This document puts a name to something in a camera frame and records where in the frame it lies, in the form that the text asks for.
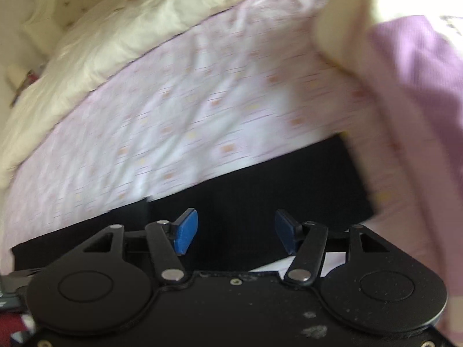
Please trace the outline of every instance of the red object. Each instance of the red object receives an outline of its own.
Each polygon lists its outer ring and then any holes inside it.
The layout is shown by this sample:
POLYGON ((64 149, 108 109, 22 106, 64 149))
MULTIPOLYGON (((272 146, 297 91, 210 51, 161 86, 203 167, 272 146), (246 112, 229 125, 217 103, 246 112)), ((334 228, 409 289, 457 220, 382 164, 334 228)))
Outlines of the red object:
POLYGON ((21 315, 13 313, 0 313, 0 346, 10 347, 10 335, 18 331, 26 331, 27 328, 21 319, 21 315))

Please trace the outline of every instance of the silver screw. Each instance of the silver screw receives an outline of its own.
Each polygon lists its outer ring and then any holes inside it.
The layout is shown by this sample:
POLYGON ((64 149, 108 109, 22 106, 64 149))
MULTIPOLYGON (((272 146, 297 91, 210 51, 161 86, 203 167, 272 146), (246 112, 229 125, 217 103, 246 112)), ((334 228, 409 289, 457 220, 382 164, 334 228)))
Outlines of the silver screw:
POLYGON ((242 285, 242 280, 238 278, 234 278, 230 281, 231 285, 242 285))
POLYGON ((311 277, 310 271, 304 269, 294 269, 288 273, 288 276, 296 282, 306 282, 311 277))
POLYGON ((185 276, 185 273, 179 269, 167 269, 161 273, 161 277, 171 282, 178 282, 185 276))
POLYGON ((39 341, 37 347, 53 347, 53 345, 48 341, 39 341))

